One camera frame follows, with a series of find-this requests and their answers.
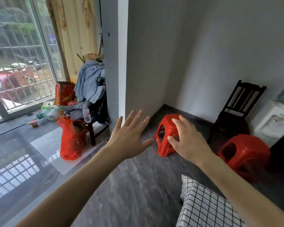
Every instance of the blue cloth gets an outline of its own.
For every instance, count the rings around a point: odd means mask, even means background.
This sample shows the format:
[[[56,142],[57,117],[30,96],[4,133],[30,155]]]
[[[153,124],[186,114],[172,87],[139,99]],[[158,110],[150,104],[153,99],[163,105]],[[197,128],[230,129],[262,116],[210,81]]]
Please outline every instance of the blue cloth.
[[[95,103],[104,95],[105,85],[98,86],[98,77],[105,78],[103,63],[90,60],[82,65],[75,86],[78,102],[87,100],[91,103]]]

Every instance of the red car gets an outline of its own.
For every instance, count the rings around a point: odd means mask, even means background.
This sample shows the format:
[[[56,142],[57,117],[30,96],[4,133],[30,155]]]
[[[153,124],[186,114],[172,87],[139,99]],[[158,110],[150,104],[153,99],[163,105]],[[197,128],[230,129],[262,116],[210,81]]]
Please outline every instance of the red car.
[[[30,67],[14,70],[12,68],[1,68],[0,99],[22,103],[26,97],[30,97],[35,92],[35,87],[29,86],[29,84],[36,83],[33,73],[34,71]]]

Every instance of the plastic water bottle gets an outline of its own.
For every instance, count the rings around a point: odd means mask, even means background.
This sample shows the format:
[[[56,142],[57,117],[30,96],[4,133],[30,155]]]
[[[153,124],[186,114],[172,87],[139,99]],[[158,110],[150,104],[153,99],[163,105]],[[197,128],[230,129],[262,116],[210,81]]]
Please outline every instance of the plastic water bottle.
[[[89,113],[89,109],[86,106],[86,104],[83,105],[82,112],[83,112],[84,121],[86,123],[90,123],[91,122],[91,114]]]

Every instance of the person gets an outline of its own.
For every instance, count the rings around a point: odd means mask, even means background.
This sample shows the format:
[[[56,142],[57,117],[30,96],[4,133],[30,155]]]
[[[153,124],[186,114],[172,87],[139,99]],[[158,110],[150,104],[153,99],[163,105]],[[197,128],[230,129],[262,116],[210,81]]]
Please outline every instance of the person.
[[[134,115],[132,111],[123,126],[120,117],[109,142],[16,226],[70,226],[95,190],[122,161],[153,144],[154,139],[140,141],[150,117],[140,122],[142,111]],[[173,119],[173,122],[180,141],[168,137],[170,144],[180,156],[204,171],[247,226],[284,226],[284,212],[216,156],[188,120],[180,116],[180,120]]]

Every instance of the chair backrest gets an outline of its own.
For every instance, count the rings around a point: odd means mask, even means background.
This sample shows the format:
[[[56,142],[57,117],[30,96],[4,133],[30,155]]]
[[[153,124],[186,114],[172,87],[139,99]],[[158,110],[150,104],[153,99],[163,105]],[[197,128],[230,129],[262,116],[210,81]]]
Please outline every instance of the chair backrest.
[[[242,113],[245,118],[266,88],[239,80],[222,111],[233,110]]]

